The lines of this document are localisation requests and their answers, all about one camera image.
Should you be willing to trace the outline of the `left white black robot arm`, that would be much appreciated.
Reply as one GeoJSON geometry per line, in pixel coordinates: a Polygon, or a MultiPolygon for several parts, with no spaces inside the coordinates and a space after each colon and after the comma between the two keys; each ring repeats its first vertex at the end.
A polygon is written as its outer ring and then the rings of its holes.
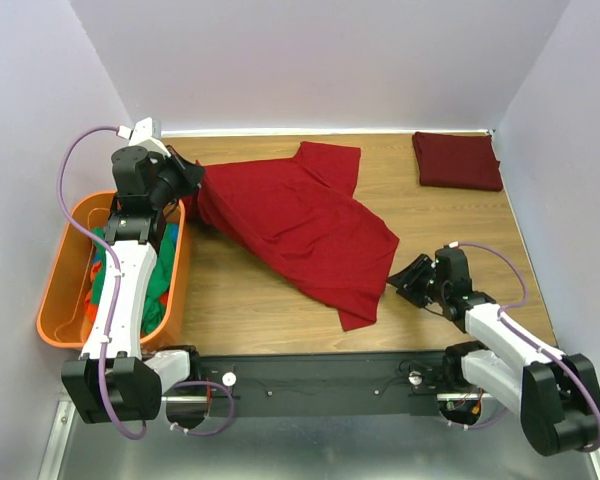
{"type": "Polygon", "coordinates": [[[153,420],[169,389],[194,393],[202,380],[189,347],[143,357],[141,320],[166,230],[165,210],[196,193],[205,170],[172,147],[126,146],[111,156],[116,185],[95,241],[105,250],[104,284],[91,333],[62,383],[88,424],[153,420]]]}

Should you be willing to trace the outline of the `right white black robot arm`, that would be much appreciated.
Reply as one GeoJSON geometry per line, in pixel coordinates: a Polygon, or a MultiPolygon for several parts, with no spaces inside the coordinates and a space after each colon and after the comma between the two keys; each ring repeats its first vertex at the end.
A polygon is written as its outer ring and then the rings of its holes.
{"type": "Polygon", "coordinates": [[[582,354],[566,354],[532,335],[474,288],[465,242],[419,255],[387,282],[413,306],[431,304],[471,341],[446,349],[440,379],[449,390],[477,387],[518,416],[533,449],[551,456],[600,448],[600,386],[582,354]]]}

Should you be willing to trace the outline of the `blue garment in basket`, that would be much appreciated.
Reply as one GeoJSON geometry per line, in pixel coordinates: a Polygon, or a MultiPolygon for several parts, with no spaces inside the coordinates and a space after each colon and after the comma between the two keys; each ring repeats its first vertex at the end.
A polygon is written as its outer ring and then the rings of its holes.
{"type": "Polygon", "coordinates": [[[169,235],[171,240],[176,243],[179,235],[179,226],[177,224],[169,225],[169,235]]]}

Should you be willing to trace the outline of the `folded dark red t shirt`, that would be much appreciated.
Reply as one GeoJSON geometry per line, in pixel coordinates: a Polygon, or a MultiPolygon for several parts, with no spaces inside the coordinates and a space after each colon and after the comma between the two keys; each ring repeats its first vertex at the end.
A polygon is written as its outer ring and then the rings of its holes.
{"type": "Polygon", "coordinates": [[[416,132],[412,143],[419,184],[428,187],[500,192],[500,162],[490,135],[416,132]]]}

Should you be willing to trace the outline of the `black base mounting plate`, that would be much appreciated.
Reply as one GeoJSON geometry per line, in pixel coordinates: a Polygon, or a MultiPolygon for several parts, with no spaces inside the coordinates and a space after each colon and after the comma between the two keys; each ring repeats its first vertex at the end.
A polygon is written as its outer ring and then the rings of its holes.
{"type": "Polygon", "coordinates": [[[303,355],[202,356],[198,378],[212,387],[174,387],[163,404],[172,422],[210,417],[313,417],[466,412],[487,397],[443,375],[439,350],[303,355]]]}

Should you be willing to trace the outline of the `green t shirt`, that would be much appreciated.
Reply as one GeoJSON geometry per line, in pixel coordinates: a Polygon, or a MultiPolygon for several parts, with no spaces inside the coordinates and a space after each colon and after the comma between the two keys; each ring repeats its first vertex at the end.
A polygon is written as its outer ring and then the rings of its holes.
{"type": "MultiPolygon", "coordinates": [[[[142,335],[151,334],[161,324],[166,312],[177,247],[177,242],[174,243],[169,235],[170,224],[173,223],[169,223],[166,226],[160,244],[156,265],[151,273],[147,286],[141,320],[142,335]]],[[[93,246],[95,248],[95,253],[92,259],[92,265],[97,261],[102,262],[102,268],[95,279],[92,295],[92,302],[99,307],[105,280],[104,268],[106,266],[106,251],[97,242],[94,242],[93,246]]]]}

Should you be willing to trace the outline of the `orange plastic basket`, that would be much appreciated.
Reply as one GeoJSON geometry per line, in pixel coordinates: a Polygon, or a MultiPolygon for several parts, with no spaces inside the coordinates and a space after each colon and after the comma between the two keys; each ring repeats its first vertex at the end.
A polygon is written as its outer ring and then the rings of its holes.
{"type": "MultiPolygon", "coordinates": [[[[141,338],[144,351],[154,351],[181,342],[192,244],[183,203],[167,218],[167,222],[179,226],[175,265],[164,319],[152,333],[141,338]]],[[[93,255],[91,240],[68,224],[37,317],[39,336],[53,347],[80,351],[88,338],[92,322],[85,315],[84,300],[91,288],[93,255]]]]}

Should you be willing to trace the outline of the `orange t shirt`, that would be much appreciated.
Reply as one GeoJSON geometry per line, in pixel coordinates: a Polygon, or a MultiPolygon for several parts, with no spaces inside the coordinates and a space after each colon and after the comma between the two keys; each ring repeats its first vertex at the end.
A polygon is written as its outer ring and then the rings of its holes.
{"type": "Polygon", "coordinates": [[[95,286],[95,279],[96,279],[97,274],[100,272],[101,268],[102,268],[101,261],[97,261],[92,265],[90,274],[89,274],[91,286],[90,286],[90,288],[85,296],[85,299],[84,299],[84,317],[90,324],[93,324],[95,322],[97,310],[98,310],[98,305],[94,304],[92,302],[92,295],[93,295],[93,287],[95,286]]]}

